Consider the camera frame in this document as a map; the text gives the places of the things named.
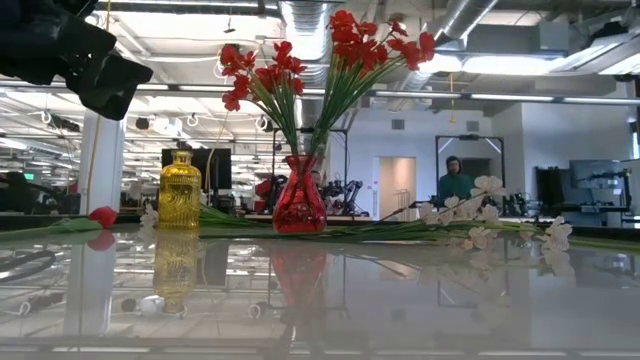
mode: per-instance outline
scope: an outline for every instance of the man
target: man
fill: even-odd
[[[462,200],[471,197],[471,179],[461,172],[460,159],[449,156],[447,158],[447,175],[441,177],[438,182],[438,197],[440,199],[457,196]]]

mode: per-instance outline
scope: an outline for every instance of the reflective table surface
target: reflective table surface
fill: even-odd
[[[0,253],[3,360],[640,358],[633,254],[137,227]]]

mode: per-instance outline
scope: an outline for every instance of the silver ductwork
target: silver ductwork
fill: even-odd
[[[281,11],[287,22],[287,39],[293,44],[293,55],[303,62],[314,62],[301,75],[307,88],[324,88],[331,61],[331,33],[327,29],[335,4],[319,2],[287,1],[281,3]],[[313,127],[320,116],[321,100],[301,100],[298,127]],[[310,135],[301,135],[299,144],[309,151]]]
[[[437,31],[432,31],[436,39],[436,47],[459,40],[469,35],[471,30],[498,3],[498,0],[451,0],[447,4],[447,12],[438,20]],[[412,71],[398,86],[398,90],[417,91],[429,81],[431,74]],[[401,108],[406,100],[398,100],[389,104],[389,108]]]

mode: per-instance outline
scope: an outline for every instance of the column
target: column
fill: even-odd
[[[126,127],[126,120],[109,120],[90,110],[85,113],[78,178],[78,189],[82,195],[80,214],[88,214],[102,206],[110,206],[116,211],[120,209]],[[91,167],[93,171],[89,181]]]

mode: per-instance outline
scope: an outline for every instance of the monitor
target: monitor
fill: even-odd
[[[162,167],[173,163],[173,155],[171,153],[179,149],[162,149]],[[201,189],[205,189],[205,181],[207,173],[207,162],[209,155],[213,150],[211,167],[209,168],[209,177],[211,181],[211,189],[231,189],[231,149],[188,149],[193,154],[191,165],[200,170],[202,174]]]

